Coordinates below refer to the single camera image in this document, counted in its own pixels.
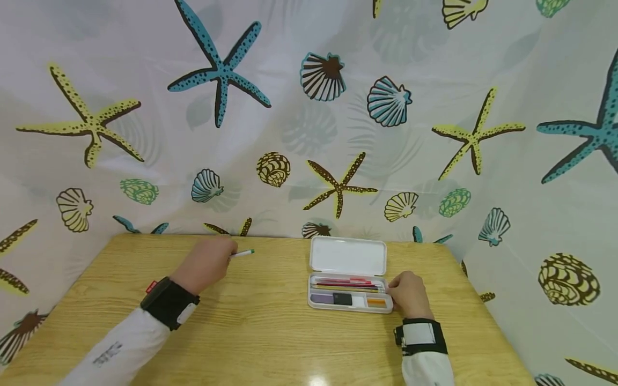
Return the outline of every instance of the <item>pencil case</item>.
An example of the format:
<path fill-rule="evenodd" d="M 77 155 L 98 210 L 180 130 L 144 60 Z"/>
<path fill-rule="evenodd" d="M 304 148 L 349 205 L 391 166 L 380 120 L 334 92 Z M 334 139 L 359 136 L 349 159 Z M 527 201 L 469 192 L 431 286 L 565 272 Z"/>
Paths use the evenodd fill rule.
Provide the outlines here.
<path fill-rule="evenodd" d="M 311 239 L 309 265 L 313 269 L 307 280 L 307 303 L 311 307 L 361 313 L 392 312 L 392 298 L 385 293 L 388 282 L 382 277 L 386 273 L 385 243 L 315 236 Z M 371 283 L 368 284 L 371 289 L 358 288 L 362 283 Z"/>

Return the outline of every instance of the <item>shower curtain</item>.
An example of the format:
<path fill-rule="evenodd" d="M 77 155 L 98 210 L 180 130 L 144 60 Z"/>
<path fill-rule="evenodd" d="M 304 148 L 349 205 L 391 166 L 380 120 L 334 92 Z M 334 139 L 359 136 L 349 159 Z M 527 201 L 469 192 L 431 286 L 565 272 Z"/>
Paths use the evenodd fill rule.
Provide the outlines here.
<path fill-rule="evenodd" d="M 0 10 L 3 366 L 115 234 L 330 235 L 446 244 L 539 385 L 618 384 L 618 2 Z"/>

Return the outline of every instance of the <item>right hand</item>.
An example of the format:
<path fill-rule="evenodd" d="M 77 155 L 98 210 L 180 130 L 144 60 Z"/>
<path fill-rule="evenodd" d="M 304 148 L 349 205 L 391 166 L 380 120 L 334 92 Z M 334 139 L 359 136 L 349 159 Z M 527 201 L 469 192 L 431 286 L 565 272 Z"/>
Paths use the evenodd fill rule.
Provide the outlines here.
<path fill-rule="evenodd" d="M 392 296 L 404 318 L 435 320 L 429 306 L 423 279 L 411 271 L 403 271 L 389 283 L 386 293 Z"/>
<path fill-rule="evenodd" d="M 194 295 L 215 284 L 227 273 L 230 254 L 238 244 L 230 236 L 204 238 L 198 241 L 170 279 Z"/>

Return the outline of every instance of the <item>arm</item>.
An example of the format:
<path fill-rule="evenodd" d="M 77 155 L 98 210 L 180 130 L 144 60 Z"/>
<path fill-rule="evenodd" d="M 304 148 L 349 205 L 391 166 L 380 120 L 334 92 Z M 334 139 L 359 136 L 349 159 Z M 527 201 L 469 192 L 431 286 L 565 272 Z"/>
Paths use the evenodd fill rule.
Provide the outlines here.
<path fill-rule="evenodd" d="M 402 272 L 390 282 L 388 293 L 404 315 L 396 336 L 404 354 L 401 371 L 406 385 L 455 385 L 446 342 L 431 312 L 423 279 Z"/>
<path fill-rule="evenodd" d="M 178 296 L 199 299 L 199 293 L 225 276 L 229 255 L 236 249 L 236 242 L 229 237 L 199 241 L 169 277 L 181 292 Z M 178 323 L 182 325 L 191 312 L 192 309 L 178 316 Z M 59 385 L 128 385 L 170 336 L 172 327 L 162 322 L 166 319 L 166 315 L 145 311 L 141 307 L 133 310 Z"/>

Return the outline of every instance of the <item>wooden table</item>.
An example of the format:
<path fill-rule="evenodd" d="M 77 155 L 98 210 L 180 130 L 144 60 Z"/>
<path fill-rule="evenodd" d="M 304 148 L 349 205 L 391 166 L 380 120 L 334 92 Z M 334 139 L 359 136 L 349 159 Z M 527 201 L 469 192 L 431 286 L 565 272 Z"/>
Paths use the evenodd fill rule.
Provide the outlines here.
<path fill-rule="evenodd" d="M 0 376 L 51 385 L 171 273 L 200 236 L 118 235 Z M 390 315 L 307 305 L 309 240 L 238 237 L 256 253 L 230 263 L 188 322 L 139 372 L 135 385 L 400 385 Z M 387 278 L 425 280 L 457 385 L 533 385 L 529 373 L 445 246 L 388 243 Z"/>

